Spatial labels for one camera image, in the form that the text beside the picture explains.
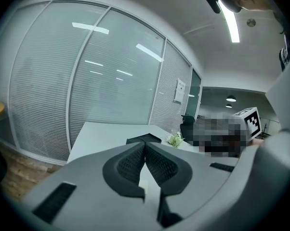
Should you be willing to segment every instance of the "black vent slot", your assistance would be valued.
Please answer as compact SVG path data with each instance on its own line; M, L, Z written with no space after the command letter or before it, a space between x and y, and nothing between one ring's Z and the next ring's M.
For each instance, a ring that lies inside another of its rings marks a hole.
M212 163L212 164L210 164L210 167L214 167L214 168L224 170L227 172L233 172L233 170L235 168L234 166L229 166L229 165L219 164L219 163Z
M63 182L61 183L42 203L33 211L33 213L44 220L51 223L58 214L65 202L76 189L76 185Z

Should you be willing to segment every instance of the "ceiling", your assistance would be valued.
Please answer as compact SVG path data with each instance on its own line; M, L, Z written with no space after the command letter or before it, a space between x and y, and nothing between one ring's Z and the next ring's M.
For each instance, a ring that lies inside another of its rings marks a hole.
M215 14L206 0L134 1L154 11L171 24L190 44L203 63L205 71L207 64L214 65L209 66L211 70L220 67L207 60L215 54L219 56L225 54L225 58L244 56L245 61L247 61L247 56L251 59L258 56L258 61L252 61L252 64L259 64L259 67L264 69L267 67L270 69L272 65L272 61L267 62L266 60L274 58L277 60L274 78L281 71L277 54L283 47L283 35L279 34L283 29L275 20L272 12L243 10L236 14L240 43L234 44L231 42L223 14ZM247 26L247 20L250 18L256 20L255 27Z

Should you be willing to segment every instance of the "wall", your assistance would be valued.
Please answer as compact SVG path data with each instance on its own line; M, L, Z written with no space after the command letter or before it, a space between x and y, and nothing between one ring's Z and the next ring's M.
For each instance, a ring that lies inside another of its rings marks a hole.
M282 73L278 52L274 56L216 52L207 60L204 87L268 92Z
M280 123L275 122L275 121L270 121L267 133L270 135L278 134L279 131L281 130L281 128L282 127L281 127Z
M46 0L25 0L21 6L31 3L37 3ZM140 5L132 0L91 0L95 2L105 3L121 10L127 11L132 15L142 19L153 28L163 33L168 39L188 58L197 74L202 78L204 75L203 65L195 55L192 48L186 42L186 40L165 20L155 14L148 8Z
M228 95L234 95L237 101L233 103L228 102L226 100ZM214 106L222 109L225 109L225 105L230 103L233 106L233 110L238 111L250 107L257 107L260 117L279 122L267 98L264 94L260 93L204 88L201 103L201 105Z
M239 110L237 111L226 107L222 108L201 104L199 106L198 115L206 118L222 118L222 116L231 116L237 112L239 112Z

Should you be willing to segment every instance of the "floor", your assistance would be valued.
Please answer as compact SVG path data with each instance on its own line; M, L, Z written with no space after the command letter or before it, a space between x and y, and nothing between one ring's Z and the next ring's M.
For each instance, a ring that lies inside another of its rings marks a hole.
M0 145L0 151L8 168L0 185L3 193L16 201L21 201L39 182L61 167L24 156L3 145Z

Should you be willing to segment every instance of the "window blind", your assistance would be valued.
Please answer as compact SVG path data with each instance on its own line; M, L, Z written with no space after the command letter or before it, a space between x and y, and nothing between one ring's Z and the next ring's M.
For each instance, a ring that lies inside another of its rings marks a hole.
M26 34L13 66L10 111L20 147L66 161L66 98L80 48L105 8L51 3Z
M85 121L148 124L164 39L110 10L80 59L70 104L74 143Z
M177 79L185 83L182 103L174 102ZM151 116L151 125L157 125L167 132L177 132L185 114L190 91L191 67L180 53L168 42L166 44L156 101Z
M8 86L12 66L19 46L37 15L47 3L28 6L17 10L0 35L0 103L5 105L5 113L0 116L0 137L15 145L8 118Z

